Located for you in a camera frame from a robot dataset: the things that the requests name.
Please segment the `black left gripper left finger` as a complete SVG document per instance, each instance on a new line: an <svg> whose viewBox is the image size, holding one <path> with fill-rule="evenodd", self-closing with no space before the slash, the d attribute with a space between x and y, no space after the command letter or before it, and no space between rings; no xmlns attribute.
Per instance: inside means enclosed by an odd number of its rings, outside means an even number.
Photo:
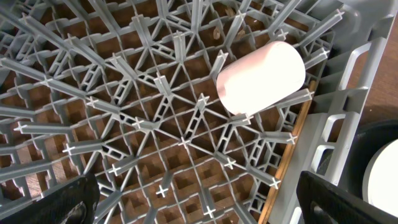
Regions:
<svg viewBox="0 0 398 224"><path fill-rule="evenodd" d="M65 182L44 198L2 218L1 223L93 223L99 199L96 177L88 173Z"/></svg>

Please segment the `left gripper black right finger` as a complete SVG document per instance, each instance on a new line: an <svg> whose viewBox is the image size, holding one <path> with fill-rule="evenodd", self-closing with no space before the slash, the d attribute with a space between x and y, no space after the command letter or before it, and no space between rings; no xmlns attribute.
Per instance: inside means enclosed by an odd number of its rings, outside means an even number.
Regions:
<svg viewBox="0 0 398 224"><path fill-rule="evenodd" d="M305 224L397 224L397 217L307 170L300 173L296 194Z"/></svg>

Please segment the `wooden chopstick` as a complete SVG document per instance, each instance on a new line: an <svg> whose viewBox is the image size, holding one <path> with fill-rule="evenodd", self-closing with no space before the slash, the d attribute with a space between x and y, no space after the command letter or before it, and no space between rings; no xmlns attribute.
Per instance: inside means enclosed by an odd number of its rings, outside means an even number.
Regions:
<svg viewBox="0 0 398 224"><path fill-rule="evenodd" d="M277 198L277 194L279 192L279 189L282 185L285 173L286 173L286 171L289 167L290 161L292 159L292 156L293 156L293 153L295 150L295 144L297 143L297 140L300 136L300 133L302 131L302 128L303 128L305 119L308 115L308 111L310 109L311 104L312 104L312 100L309 100L309 101L304 102L303 105L301 106L301 109L298 114L298 118L296 119L293 131L292 131L292 134L295 136L294 143L286 145L284 154L282 155L282 159L279 164L279 168L277 169L277 172L275 173L275 177L280 180L280 182L277 184L278 189L271 188L269 190L269 193L267 195L267 200L263 206L261 215L259 217L258 224L266 224L270 217L272 208L273 208L275 200Z"/></svg>

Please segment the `grey round plate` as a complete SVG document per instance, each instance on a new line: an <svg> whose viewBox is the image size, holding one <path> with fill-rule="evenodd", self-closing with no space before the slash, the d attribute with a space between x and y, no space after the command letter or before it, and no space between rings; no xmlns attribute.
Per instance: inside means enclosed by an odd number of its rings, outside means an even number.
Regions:
<svg viewBox="0 0 398 224"><path fill-rule="evenodd" d="M397 217L397 140L372 156L364 173L362 194L367 203Z"/></svg>

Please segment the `pink plastic cup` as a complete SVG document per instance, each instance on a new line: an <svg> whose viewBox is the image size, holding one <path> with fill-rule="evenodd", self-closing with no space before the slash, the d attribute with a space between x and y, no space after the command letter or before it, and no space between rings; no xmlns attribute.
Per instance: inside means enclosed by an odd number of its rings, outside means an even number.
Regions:
<svg viewBox="0 0 398 224"><path fill-rule="evenodd" d="M225 67L216 89L230 113L253 115L295 93L304 81L305 65L298 51L274 41Z"/></svg>

